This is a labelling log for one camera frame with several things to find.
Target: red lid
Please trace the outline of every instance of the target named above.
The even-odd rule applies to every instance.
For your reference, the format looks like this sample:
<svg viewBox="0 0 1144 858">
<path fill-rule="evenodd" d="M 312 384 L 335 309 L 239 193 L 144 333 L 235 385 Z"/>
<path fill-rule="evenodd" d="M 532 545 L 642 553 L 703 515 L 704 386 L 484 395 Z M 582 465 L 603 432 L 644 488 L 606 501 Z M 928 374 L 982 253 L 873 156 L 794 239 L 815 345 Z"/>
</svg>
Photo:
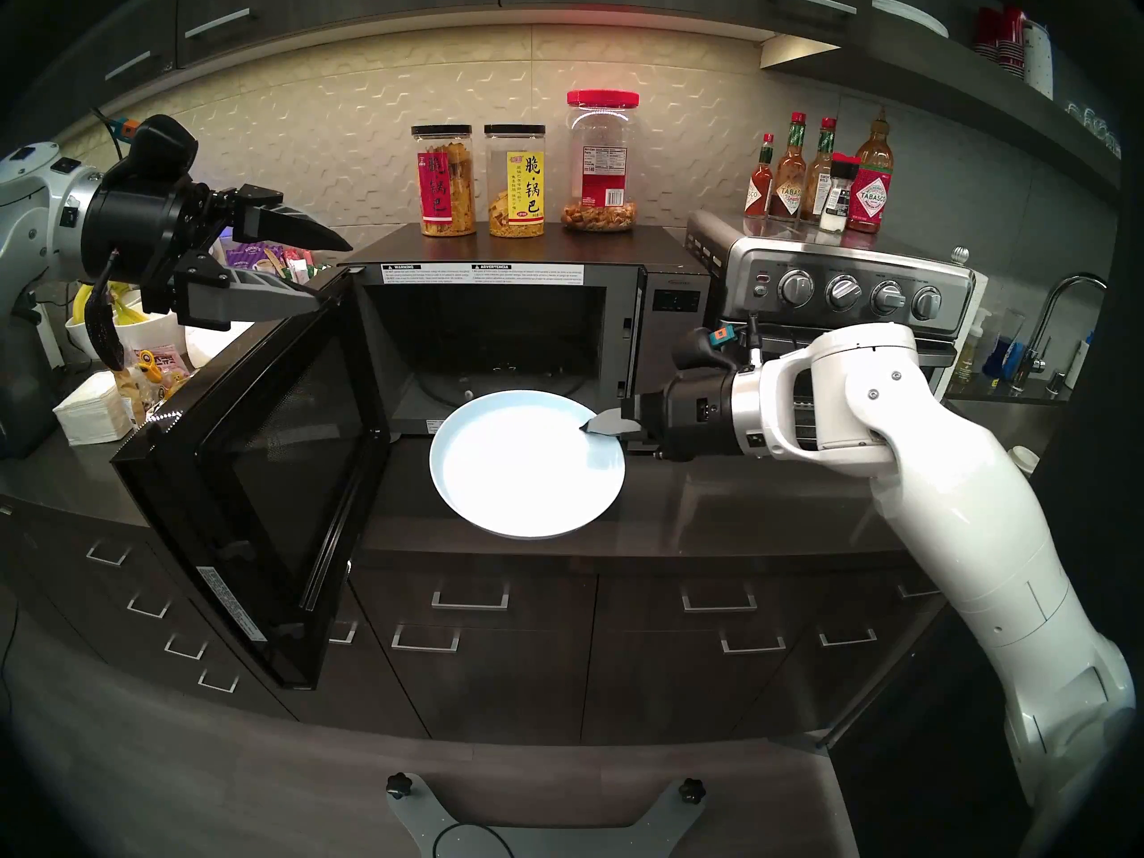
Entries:
<svg viewBox="0 0 1144 858">
<path fill-rule="evenodd" d="M 574 88 L 569 92 L 573 106 L 639 106 L 639 95 L 617 88 Z"/>
</svg>

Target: open microwave door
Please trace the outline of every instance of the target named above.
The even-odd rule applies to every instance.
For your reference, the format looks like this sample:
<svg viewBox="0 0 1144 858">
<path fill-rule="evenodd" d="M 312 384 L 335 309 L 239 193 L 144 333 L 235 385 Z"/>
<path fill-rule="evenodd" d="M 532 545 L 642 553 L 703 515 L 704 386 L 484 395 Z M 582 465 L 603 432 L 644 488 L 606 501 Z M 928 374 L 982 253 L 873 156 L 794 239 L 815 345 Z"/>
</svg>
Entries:
<svg viewBox="0 0 1144 858">
<path fill-rule="evenodd" d="M 112 459 L 204 597 L 281 685 L 313 689 L 389 455 L 352 277 L 257 323 Z"/>
</svg>

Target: shelf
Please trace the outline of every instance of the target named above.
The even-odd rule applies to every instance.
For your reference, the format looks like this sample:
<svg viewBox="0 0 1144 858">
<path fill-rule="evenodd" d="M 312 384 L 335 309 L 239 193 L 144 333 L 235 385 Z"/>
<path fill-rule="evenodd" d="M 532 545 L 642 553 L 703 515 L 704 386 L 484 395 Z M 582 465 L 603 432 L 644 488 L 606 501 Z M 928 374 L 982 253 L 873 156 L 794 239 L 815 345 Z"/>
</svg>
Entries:
<svg viewBox="0 0 1144 858">
<path fill-rule="evenodd" d="M 763 67 L 847 86 L 976 128 L 1117 204 L 1120 160 L 1058 104 L 920 24 L 872 14 L 868 37 L 859 45 L 768 40 Z"/>
</svg>

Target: floor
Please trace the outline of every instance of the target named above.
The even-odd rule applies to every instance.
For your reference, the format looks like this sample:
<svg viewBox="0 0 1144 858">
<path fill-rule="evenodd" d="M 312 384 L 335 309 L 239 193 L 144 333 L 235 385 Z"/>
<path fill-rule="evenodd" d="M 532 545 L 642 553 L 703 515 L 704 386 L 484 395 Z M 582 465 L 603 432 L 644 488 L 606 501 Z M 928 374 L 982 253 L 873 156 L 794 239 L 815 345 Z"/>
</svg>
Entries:
<svg viewBox="0 0 1144 858">
<path fill-rule="evenodd" d="M 0 652 L 10 618 L 0 603 Z M 460 820 L 521 826 L 628 825 L 669 780 L 697 777 L 707 808 L 674 856 L 858 853 L 829 760 L 769 740 L 502 747 L 280 722 L 151 688 L 26 614 L 3 681 L 13 741 L 101 855 L 414 858 L 384 800 L 397 771 Z"/>
</svg>

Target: yellow label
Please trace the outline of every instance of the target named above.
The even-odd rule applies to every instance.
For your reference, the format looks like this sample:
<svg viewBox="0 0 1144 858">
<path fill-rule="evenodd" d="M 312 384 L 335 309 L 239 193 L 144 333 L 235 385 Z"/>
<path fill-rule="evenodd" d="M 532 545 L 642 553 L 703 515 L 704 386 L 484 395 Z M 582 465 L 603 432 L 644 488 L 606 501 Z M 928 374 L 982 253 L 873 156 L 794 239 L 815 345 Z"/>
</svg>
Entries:
<svg viewBox="0 0 1144 858">
<path fill-rule="evenodd" d="M 508 222 L 538 224 L 545 220 L 545 154 L 534 150 L 508 153 Z"/>
</svg>

